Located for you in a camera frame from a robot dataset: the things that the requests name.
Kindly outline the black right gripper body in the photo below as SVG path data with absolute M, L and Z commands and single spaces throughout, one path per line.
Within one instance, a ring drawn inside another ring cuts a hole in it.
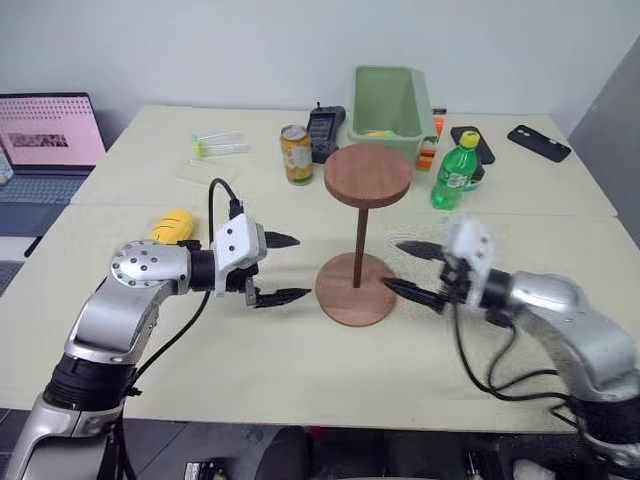
M 442 314 L 447 304 L 455 306 L 466 302 L 471 288 L 472 268 L 467 260 L 443 253 L 437 255 L 435 259 L 443 263 L 440 273 L 443 285 L 437 294 L 435 308 L 437 313 Z

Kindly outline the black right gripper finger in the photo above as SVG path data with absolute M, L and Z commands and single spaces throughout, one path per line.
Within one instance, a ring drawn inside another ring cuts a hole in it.
M 443 247 L 440 244 L 427 241 L 405 240 L 398 242 L 396 247 L 416 258 L 427 261 L 445 261 Z
M 444 311 L 446 296 L 441 293 L 422 289 L 415 283 L 400 278 L 387 277 L 383 283 L 389 290 L 406 300 L 426 306 L 436 313 Z

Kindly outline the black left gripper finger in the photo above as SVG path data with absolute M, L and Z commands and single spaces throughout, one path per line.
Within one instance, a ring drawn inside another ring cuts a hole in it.
M 274 231 L 266 231 L 264 235 L 266 247 L 268 249 L 289 248 L 300 244 L 300 241 L 298 239 L 287 234 Z
M 261 294 L 256 290 L 255 307 L 256 308 L 272 308 L 287 305 L 294 302 L 305 295 L 309 294 L 311 289 L 305 288 L 286 288 L 278 289 L 273 293 Z

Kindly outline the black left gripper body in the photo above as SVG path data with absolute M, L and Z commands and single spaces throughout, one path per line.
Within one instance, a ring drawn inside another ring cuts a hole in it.
M 232 269 L 226 277 L 226 291 L 244 294 L 246 305 L 257 308 L 258 289 L 253 277 L 259 273 L 258 263 L 267 256 L 266 234 L 262 225 L 255 226 L 249 240 L 246 251 L 232 262 Z

